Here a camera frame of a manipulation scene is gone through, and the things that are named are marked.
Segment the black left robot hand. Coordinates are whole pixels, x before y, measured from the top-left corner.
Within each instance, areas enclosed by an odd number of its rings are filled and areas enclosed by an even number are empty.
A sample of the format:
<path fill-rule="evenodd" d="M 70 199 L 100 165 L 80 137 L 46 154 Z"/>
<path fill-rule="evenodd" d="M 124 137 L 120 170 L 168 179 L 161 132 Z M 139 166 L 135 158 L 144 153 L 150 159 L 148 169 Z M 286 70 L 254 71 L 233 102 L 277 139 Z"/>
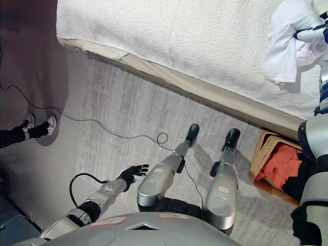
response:
<path fill-rule="evenodd" d="M 138 165 L 138 166 L 130 166 L 126 170 L 122 171 L 117 179 L 122 179 L 126 187 L 123 189 L 123 192 L 126 192 L 131 184 L 135 182 L 135 177 L 144 178 L 147 175 L 149 165 Z"/>

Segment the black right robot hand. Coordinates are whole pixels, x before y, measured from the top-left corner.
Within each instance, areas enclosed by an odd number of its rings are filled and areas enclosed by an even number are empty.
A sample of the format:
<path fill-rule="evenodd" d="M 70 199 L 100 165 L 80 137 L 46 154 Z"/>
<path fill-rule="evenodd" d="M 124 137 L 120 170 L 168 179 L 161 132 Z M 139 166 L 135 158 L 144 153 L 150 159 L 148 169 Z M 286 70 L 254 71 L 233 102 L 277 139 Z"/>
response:
<path fill-rule="evenodd" d="M 294 38 L 302 41 L 318 38 L 327 43 L 327 11 L 323 12 L 320 17 L 324 20 L 324 24 L 315 28 L 299 30 L 294 34 Z"/>

